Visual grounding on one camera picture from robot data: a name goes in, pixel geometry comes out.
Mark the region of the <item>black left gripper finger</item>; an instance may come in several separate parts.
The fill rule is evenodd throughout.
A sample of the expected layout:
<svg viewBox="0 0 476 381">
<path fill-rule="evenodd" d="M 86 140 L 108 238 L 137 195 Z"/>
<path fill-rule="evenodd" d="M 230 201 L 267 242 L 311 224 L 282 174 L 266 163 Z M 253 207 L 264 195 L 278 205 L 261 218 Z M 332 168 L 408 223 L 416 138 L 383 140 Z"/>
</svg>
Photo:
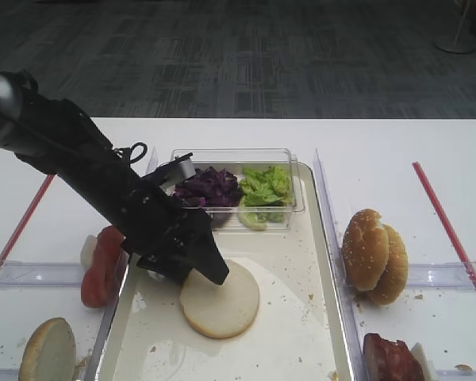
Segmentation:
<svg viewBox="0 0 476 381">
<path fill-rule="evenodd" d="M 185 261 L 216 285 L 222 285 L 229 274 L 228 265 L 217 247 L 212 231 L 208 229 L 189 240 Z"/>
</svg>

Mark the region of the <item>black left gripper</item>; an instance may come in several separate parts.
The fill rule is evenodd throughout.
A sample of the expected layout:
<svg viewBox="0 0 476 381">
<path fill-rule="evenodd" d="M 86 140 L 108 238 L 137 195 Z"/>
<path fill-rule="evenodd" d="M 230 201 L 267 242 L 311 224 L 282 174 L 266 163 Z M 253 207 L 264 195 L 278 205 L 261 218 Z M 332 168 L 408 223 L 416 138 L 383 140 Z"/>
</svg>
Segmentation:
<svg viewBox="0 0 476 381">
<path fill-rule="evenodd" d="M 17 158 L 63 179 L 125 236 L 123 247 L 141 257 L 140 267 L 184 280 L 193 269 L 185 261 L 186 245 L 211 230 L 209 215 L 182 208 L 139 176 L 74 103 L 48 100 L 31 89 L 20 94 Z"/>
</svg>

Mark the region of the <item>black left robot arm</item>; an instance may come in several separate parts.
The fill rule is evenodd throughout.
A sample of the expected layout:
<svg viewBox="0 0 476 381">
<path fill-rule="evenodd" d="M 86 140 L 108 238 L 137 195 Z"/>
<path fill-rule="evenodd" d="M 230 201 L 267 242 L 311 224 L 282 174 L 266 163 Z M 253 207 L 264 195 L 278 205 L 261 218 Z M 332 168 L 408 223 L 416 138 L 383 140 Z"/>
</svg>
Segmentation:
<svg viewBox="0 0 476 381">
<path fill-rule="evenodd" d="M 149 175 L 132 169 L 130 148 L 115 148 L 73 102 L 40 95 L 26 72 L 0 73 L 0 148 L 60 177 L 125 237 L 138 266 L 182 282 L 192 270 L 221 285 L 229 269 L 210 216 L 165 193 L 174 160 Z"/>
</svg>

